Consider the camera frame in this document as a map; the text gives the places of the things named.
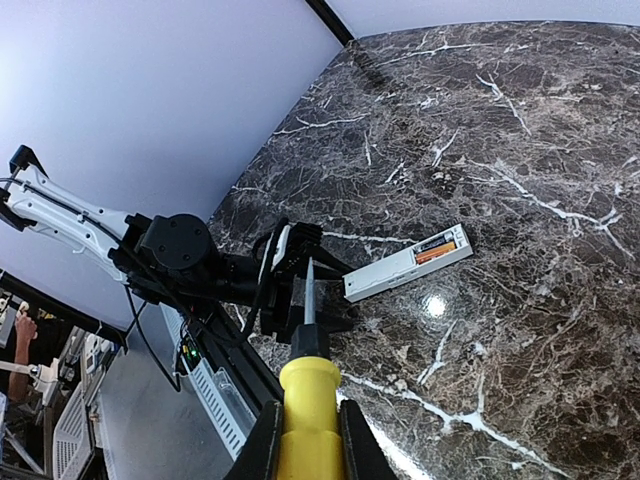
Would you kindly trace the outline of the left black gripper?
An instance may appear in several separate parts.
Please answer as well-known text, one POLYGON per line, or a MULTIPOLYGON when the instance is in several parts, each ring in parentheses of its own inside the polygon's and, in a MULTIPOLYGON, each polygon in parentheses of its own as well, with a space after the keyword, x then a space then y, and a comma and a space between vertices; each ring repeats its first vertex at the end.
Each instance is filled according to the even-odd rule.
MULTIPOLYGON (((311 249, 309 258, 317 263, 314 275, 319 280, 340 280, 354 271, 325 249, 311 249)), ((260 310, 261 333, 278 343, 290 343, 296 328, 304 323, 304 302, 293 299, 295 279, 291 273, 274 274, 260 310)), ((327 333, 349 332, 357 318, 357 309, 340 295, 316 298, 315 321, 327 333)))

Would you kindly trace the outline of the white remote control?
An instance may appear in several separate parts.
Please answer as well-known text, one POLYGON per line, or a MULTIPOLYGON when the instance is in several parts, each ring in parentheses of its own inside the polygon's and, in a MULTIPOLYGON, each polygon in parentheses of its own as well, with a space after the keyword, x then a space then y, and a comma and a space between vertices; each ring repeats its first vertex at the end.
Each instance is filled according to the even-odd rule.
POLYGON ((344 275, 344 298, 351 303, 370 298, 450 266, 473 254, 472 246, 461 224, 450 227, 426 240, 440 235, 447 235, 450 242, 453 241, 456 244, 456 250, 418 265, 414 248, 425 240, 418 242, 344 275))

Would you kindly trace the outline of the yellow handled screwdriver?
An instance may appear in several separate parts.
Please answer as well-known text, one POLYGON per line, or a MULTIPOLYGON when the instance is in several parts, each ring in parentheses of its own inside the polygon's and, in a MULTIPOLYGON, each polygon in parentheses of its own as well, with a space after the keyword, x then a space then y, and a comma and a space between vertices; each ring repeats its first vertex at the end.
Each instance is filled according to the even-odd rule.
POLYGON ((303 322, 291 338, 280 373, 284 390, 279 479, 344 479, 336 392, 341 374, 330 359, 329 336, 316 320, 314 264, 308 261, 303 322))

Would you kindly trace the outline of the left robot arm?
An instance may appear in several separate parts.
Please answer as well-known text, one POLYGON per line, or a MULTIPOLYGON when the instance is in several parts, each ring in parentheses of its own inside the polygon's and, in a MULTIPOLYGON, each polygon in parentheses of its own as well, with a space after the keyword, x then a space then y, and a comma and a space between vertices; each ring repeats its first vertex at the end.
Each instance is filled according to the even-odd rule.
POLYGON ((281 218, 248 255, 220 251, 193 214, 126 213, 91 204, 53 182, 34 151, 21 145, 1 183, 1 219, 85 255, 113 280, 152 304, 166 304, 216 343, 236 347, 256 324, 282 343, 303 321, 292 306, 294 281, 318 265, 318 280, 339 281, 352 267, 322 245, 316 224, 281 218))

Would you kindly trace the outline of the black battery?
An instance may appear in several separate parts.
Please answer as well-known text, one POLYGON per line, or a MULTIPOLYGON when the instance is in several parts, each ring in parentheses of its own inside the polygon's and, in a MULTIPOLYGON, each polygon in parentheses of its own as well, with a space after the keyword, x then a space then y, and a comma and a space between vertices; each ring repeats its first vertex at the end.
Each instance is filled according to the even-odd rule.
POLYGON ((440 247, 442 245, 445 245, 447 243, 450 242, 450 239, 448 238, 447 235, 440 235, 438 237, 432 238, 430 240, 425 240, 421 243, 419 243, 415 248, 414 248, 414 254, 415 255, 419 255, 423 252, 435 249, 437 247, 440 247))

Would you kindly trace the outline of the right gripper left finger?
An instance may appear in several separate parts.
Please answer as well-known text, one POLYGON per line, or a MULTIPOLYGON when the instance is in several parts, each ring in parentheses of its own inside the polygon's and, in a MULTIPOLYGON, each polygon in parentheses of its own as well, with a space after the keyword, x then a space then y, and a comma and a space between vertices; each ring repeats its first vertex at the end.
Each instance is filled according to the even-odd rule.
POLYGON ((284 406, 269 401, 232 466, 232 480, 272 480, 277 477, 284 406))

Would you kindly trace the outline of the orange battery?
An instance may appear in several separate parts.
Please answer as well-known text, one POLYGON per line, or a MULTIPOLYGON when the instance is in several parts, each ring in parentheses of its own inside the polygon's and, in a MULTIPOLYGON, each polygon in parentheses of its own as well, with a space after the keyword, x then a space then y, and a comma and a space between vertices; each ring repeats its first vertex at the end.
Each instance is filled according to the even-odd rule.
POLYGON ((453 241, 451 241, 451 242, 439 245, 437 247, 417 253, 415 255, 416 263, 418 265, 421 265, 455 250, 456 250, 456 244, 453 241))

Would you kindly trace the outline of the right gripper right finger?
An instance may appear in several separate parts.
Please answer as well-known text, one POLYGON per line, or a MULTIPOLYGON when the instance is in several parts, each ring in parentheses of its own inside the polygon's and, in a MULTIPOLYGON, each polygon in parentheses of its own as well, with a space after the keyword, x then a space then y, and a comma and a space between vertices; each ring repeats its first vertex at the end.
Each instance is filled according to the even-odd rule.
POLYGON ((346 478, 397 480, 358 403, 342 400, 339 418, 346 478))

